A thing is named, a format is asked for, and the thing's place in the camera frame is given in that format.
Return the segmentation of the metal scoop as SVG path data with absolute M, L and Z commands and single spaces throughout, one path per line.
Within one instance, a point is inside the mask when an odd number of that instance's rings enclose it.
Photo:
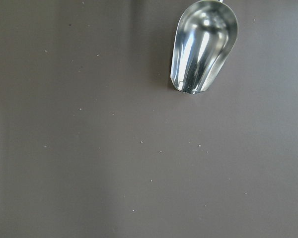
M 199 94 L 214 82 L 238 37 L 238 20 L 222 0 L 200 0 L 181 15 L 170 79 L 180 92 Z

